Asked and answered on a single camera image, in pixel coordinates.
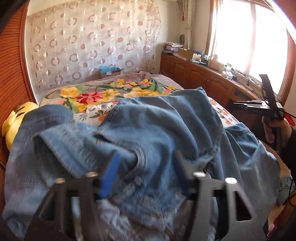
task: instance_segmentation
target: wooden cabinet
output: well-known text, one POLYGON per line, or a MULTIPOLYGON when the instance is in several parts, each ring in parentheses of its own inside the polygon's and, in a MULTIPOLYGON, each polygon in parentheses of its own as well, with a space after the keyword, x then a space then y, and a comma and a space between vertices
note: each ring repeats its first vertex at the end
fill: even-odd
POLYGON ((198 65, 190 65, 187 73, 187 89, 196 89, 198 87, 206 89, 205 84, 207 83, 208 75, 208 70, 198 65))
POLYGON ((221 76, 218 71, 175 56, 161 55, 160 73, 171 78, 184 89, 203 87, 209 97, 225 108, 229 100, 233 102, 259 99, 255 94, 245 91, 243 85, 231 82, 221 76))
POLYGON ((224 77, 210 73, 205 89, 209 97, 226 107, 233 88, 233 85, 224 77))
POLYGON ((166 77, 171 78, 171 79, 172 79, 173 73, 174 73, 173 61, 174 61, 174 58, 172 58, 171 56, 167 56, 164 54, 161 55, 160 73, 166 77))
POLYGON ((184 89, 188 89, 187 86, 187 62, 182 59, 175 59, 173 62, 173 76, 172 80, 181 85, 184 89))

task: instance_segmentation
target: window frame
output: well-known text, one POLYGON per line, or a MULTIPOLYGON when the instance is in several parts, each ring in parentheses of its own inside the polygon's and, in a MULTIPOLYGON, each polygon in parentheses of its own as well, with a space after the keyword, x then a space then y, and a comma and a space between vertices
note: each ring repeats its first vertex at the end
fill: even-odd
MULTIPOLYGON (((217 36, 216 36, 217 15, 218 15, 219 9, 222 5, 222 1, 223 0, 210 0, 210 20, 209 20, 209 29, 208 29, 207 43, 206 43, 206 49, 205 49, 205 53, 209 56, 211 56, 215 53, 215 47, 216 47, 216 43, 217 43, 217 36)), ((247 67, 244 70, 244 73, 249 73, 250 68, 251 68, 252 57, 253 57, 254 49, 255 49, 255 37, 256 37, 255 5, 260 5, 260 6, 265 7, 271 11, 273 11, 273 9, 270 8, 263 0, 250 0, 250 1, 248 1, 248 0, 232 0, 232 1, 247 2, 250 4, 250 7, 251 7, 251 14, 252 14, 252 19, 253 19, 251 51, 250 51, 247 67)), ((293 38, 289 34, 288 30, 287 30, 287 35, 288 35, 287 64, 286 64, 285 74, 284 74, 284 78, 283 78, 283 81, 281 84, 281 88, 280 88, 280 91, 277 95, 278 100, 283 105, 285 104, 288 94, 290 92, 290 88, 291 88, 293 77, 294 77, 295 64, 296 64, 296 45, 293 41, 293 38)))

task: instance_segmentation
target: metal screw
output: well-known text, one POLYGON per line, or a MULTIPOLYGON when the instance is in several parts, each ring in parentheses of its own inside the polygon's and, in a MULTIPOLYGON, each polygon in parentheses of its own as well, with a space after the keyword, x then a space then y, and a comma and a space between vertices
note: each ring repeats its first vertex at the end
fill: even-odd
POLYGON ((55 183, 56 183, 56 184, 62 184, 62 183, 64 183, 64 182, 65 182, 65 179, 62 178, 62 177, 57 178, 57 179, 55 180, 55 183))
POLYGON ((206 174, 203 173, 203 172, 194 172, 193 175, 194 175, 195 177, 205 177, 205 176, 206 176, 206 174))
POLYGON ((236 184, 237 180, 234 177, 227 177, 225 178, 225 182, 227 182, 228 184, 236 184))
POLYGON ((97 172, 87 172, 87 173, 85 174, 86 177, 95 177, 95 176, 97 176, 97 175, 98 175, 97 172))

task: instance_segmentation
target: red tag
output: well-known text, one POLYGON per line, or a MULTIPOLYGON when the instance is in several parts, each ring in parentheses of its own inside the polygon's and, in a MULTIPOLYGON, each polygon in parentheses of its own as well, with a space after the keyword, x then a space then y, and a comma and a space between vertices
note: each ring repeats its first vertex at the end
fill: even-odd
POLYGON ((286 120, 289 122, 289 124, 291 126, 295 126, 295 123, 294 123, 294 121, 293 121, 293 119, 292 119, 292 117, 290 115, 288 115, 287 113, 285 113, 285 118, 286 118, 286 120))

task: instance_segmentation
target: yellow plush toy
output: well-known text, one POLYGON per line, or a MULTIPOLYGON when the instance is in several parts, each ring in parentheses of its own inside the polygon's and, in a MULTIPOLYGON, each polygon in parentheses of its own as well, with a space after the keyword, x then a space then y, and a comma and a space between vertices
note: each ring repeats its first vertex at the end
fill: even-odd
POLYGON ((33 102, 27 102, 21 105, 18 110, 14 110, 10 113, 8 118, 4 121, 2 125, 2 136, 5 136, 6 146, 10 151, 13 140, 20 128, 24 115, 31 110, 38 108, 38 105, 33 102))

